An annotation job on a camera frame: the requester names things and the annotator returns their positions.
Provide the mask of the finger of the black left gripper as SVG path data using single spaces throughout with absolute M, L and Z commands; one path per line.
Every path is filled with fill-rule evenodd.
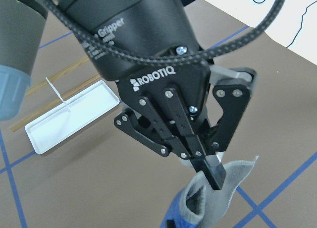
M 222 108 L 223 114 L 215 126 L 203 123 L 199 132 L 206 152 L 190 160 L 196 172 L 202 171 L 213 190 L 221 190 L 226 170 L 217 158 L 217 152 L 226 151 L 233 134 L 250 101 L 257 73 L 248 67 L 224 68 L 211 66 L 209 83 L 212 95 Z

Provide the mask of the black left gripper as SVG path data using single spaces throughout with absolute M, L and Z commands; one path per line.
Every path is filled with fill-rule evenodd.
M 209 64 L 182 61 L 200 51 L 181 0 L 57 0 L 75 35 L 106 80 L 120 93 L 180 89 L 190 112 L 203 112 Z

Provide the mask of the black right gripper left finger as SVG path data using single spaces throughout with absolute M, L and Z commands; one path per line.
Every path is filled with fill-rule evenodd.
M 206 114 L 190 112 L 180 89 L 120 96 L 126 108 L 114 120 L 118 129 L 163 157 L 174 153 L 196 169 L 206 166 Z

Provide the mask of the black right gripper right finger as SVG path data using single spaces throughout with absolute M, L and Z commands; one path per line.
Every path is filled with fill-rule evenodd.
M 176 228 L 175 220 L 167 220 L 166 228 Z

